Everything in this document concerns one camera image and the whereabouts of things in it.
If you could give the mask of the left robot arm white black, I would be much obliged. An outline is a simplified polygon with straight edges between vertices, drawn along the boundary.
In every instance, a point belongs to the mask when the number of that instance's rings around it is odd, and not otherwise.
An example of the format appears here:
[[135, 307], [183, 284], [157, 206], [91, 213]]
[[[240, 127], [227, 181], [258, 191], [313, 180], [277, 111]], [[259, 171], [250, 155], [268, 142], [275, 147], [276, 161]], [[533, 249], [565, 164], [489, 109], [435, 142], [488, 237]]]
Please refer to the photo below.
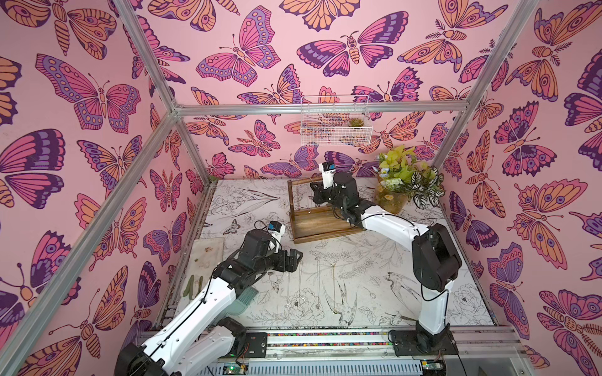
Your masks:
[[223, 315], [243, 293], [270, 271], [293, 273], [303, 258], [285, 250], [285, 225], [271, 221], [250, 230], [239, 249], [212, 272], [209, 282], [173, 320], [138, 346], [121, 350], [117, 375], [196, 375], [232, 352], [246, 329]]

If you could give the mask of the wooden jewelry display stand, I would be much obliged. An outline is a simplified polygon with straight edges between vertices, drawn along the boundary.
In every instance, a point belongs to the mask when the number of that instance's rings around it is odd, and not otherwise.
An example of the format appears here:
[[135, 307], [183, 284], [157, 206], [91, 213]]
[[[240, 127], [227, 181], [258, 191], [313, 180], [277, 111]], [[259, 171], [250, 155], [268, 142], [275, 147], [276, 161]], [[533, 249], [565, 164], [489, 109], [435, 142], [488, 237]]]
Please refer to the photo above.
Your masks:
[[360, 233], [362, 228], [352, 227], [349, 223], [335, 217], [332, 205], [314, 205], [309, 208], [296, 208], [296, 191], [305, 187], [310, 193], [311, 183], [322, 185], [322, 178], [314, 177], [300, 180], [287, 180], [290, 232], [295, 244], [324, 241]]

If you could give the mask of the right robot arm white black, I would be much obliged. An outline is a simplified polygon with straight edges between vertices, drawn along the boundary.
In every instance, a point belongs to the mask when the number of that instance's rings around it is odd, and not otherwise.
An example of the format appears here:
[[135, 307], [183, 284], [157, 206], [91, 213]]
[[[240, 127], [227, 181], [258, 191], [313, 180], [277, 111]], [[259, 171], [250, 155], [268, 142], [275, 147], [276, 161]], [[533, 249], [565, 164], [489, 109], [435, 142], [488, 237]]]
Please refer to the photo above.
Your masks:
[[416, 347], [421, 353], [438, 351], [449, 335], [448, 302], [462, 266], [447, 227], [412, 222], [361, 198], [355, 178], [347, 172], [324, 172], [321, 183], [310, 183], [310, 189], [315, 205], [328, 204], [334, 216], [352, 227], [379, 233], [412, 252], [412, 271], [422, 299], [415, 324]]

